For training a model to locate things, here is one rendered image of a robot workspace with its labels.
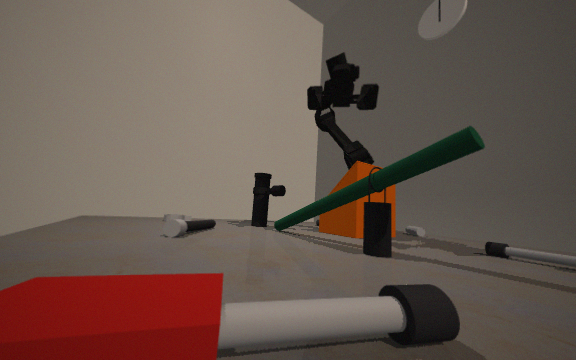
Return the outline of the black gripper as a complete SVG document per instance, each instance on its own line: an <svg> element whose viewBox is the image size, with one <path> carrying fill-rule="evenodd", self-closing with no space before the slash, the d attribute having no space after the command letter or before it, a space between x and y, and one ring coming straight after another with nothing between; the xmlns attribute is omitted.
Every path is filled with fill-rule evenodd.
<svg viewBox="0 0 576 360"><path fill-rule="evenodd" d="M310 86L307 89L308 109L322 110L322 100L331 100L333 107L350 107L350 104L357 104L356 108L359 110L376 108L379 89L377 83L363 85L360 95L353 95L353 90L351 91L349 86L333 86L335 88L333 91L323 91L322 86Z"/></svg>

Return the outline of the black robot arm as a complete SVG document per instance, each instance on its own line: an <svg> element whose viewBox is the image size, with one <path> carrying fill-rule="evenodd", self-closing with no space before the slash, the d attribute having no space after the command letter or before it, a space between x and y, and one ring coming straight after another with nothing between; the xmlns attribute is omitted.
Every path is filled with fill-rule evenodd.
<svg viewBox="0 0 576 360"><path fill-rule="evenodd" d="M353 63L347 63L344 52L327 59L326 64L330 80L325 82L324 91L333 91L333 89L335 89L333 86L350 85L351 91L354 89L353 82L359 77L359 66L355 66ZM322 110L316 110L315 113L317 127L324 132L328 132L344 151L344 160L348 169L350 169L356 161L372 165L374 161L367 149L364 148L359 141L352 142L336 125L335 112L330 108L331 104L331 100L322 100ZM321 111L327 108L330 109L330 112L321 115Z"/></svg>

